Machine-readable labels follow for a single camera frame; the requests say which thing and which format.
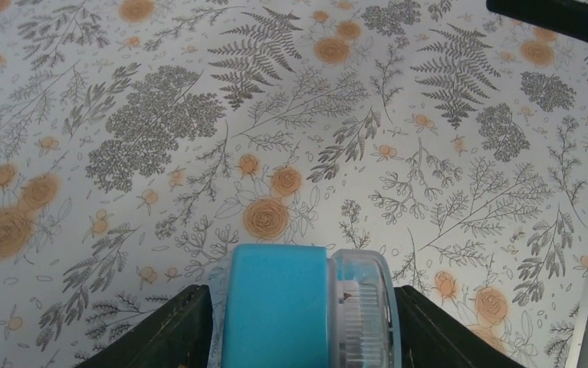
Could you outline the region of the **clear plastic metronome cover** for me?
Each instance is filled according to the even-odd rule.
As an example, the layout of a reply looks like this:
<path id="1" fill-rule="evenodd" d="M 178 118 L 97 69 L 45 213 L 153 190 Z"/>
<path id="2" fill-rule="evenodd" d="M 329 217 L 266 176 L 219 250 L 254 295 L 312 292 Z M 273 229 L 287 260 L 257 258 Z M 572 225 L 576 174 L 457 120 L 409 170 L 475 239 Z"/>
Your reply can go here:
<path id="1" fill-rule="evenodd" d="M 327 250 L 330 365 L 399 367 L 400 322 L 388 264 L 368 250 Z"/>

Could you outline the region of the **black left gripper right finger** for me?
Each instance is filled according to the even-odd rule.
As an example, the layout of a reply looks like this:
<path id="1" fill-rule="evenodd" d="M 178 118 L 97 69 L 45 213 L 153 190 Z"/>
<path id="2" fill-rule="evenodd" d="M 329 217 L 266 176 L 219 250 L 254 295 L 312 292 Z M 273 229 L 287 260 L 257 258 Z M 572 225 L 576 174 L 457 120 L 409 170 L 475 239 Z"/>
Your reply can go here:
<path id="1" fill-rule="evenodd" d="M 519 367 L 410 285 L 395 287 L 403 367 Z"/>

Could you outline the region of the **blue metronome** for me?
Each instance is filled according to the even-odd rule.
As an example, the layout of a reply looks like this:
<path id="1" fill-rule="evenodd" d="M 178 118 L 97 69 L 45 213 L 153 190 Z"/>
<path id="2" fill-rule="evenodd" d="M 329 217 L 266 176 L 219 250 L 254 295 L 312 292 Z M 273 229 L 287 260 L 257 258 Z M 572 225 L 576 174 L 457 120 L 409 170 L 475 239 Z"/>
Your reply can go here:
<path id="1" fill-rule="evenodd" d="M 223 323 L 223 367 L 330 365 L 327 252 L 302 245 L 239 245 Z"/>

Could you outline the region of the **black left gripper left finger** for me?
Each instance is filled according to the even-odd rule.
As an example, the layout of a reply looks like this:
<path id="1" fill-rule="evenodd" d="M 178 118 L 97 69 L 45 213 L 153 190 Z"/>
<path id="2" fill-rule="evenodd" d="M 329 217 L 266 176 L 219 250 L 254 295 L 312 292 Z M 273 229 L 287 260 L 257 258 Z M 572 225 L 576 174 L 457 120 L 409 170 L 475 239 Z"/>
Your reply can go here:
<path id="1" fill-rule="evenodd" d="M 190 285 L 79 367 L 206 367 L 213 331 L 207 285 Z"/>

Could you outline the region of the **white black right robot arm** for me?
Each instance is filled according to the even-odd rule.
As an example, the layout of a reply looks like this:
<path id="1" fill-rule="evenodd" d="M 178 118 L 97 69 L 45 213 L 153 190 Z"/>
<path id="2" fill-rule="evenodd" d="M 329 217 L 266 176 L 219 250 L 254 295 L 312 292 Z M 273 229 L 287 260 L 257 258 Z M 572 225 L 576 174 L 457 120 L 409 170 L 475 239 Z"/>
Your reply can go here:
<path id="1" fill-rule="evenodd" d="M 588 3 L 567 0 L 487 0 L 490 12 L 588 43 Z"/>

